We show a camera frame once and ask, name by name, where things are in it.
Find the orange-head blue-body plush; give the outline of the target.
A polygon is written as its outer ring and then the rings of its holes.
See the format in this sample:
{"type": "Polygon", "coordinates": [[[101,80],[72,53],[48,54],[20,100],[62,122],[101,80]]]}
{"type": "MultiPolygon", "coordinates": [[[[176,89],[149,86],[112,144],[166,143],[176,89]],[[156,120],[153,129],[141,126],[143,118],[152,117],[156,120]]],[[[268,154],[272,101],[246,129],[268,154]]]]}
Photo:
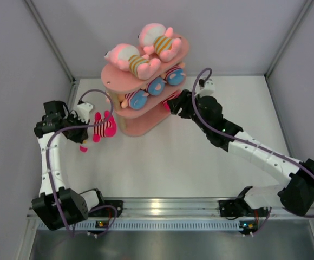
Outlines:
{"type": "Polygon", "coordinates": [[[185,63],[179,62],[168,70],[163,72],[160,76],[171,86],[179,85],[186,77],[185,63]]]}

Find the large pink frog plush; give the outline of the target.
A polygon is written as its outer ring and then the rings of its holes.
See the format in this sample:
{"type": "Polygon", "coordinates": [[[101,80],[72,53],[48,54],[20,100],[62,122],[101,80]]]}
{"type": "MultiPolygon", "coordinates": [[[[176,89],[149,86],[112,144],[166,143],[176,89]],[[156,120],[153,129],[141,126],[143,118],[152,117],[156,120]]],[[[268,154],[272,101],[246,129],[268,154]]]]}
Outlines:
{"type": "Polygon", "coordinates": [[[159,58],[141,55],[138,48],[131,44],[120,43],[104,55],[104,59],[121,71],[131,72],[140,80],[147,80],[161,66],[159,58]]]}

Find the small pink frog plush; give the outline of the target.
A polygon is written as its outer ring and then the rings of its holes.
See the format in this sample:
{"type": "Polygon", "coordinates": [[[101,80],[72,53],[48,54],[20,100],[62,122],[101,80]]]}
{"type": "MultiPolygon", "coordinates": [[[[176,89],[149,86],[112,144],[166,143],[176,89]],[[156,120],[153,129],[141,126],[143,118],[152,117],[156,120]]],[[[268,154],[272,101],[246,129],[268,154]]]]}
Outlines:
{"type": "Polygon", "coordinates": [[[180,38],[174,38],[172,27],[150,23],[138,35],[139,45],[147,55],[156,54],[162,62],[175,58],[182,46],[180,38]]]}

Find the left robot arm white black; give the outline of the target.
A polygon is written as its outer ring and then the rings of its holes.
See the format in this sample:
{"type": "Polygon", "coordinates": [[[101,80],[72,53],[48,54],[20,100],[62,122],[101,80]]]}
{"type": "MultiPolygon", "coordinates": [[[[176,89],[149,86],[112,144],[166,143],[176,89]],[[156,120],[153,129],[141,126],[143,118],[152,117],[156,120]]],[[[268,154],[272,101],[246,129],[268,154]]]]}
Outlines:
{"type": "Polygon", "coordinates": [[[69,185],[66,172],[66,144],[72,141],[82,144],[88,139],[91,103],[81,101],[69,110],[62,101],[44,103],[45,114],[36,124],[42,157],[42,182],[32,209],[51,231],[69,228],[93,216],[101,216],[106,210],[102,193],[94,188],[77,193],[69,185]]]}

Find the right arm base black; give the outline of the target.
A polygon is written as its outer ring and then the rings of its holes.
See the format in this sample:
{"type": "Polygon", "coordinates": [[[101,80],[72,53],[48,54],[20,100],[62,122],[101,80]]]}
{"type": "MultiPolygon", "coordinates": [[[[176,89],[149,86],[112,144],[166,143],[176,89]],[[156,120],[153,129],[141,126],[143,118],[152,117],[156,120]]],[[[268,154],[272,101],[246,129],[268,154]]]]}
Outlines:
{"type": "Polygon", "coordinates": [[[239,217],[267,217],[269,210],[261,207],[252,209],[243,199],[219,200],[220,216],[227,219],[239,217]]]}

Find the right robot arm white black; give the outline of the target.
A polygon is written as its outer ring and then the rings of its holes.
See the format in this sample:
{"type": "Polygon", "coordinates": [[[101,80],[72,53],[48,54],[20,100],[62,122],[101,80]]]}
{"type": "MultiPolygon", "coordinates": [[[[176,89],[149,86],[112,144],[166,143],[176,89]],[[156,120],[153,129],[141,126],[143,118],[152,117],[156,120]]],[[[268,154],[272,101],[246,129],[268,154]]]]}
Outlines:
{"type": "Polygon", "coordinates": [[[191,119],[212,145],[247,160],[278,182],[273,186],[244,188],[237,196],[237,210],[249,215],[262,207],[284,207],[294,215],[306,215],[314,203],[314,160],[302,162],[278,155],[225,119],[222,106],[214,97],[191,98],[192,93],[185,89],[165,104],[172,114],[191,119]]]}

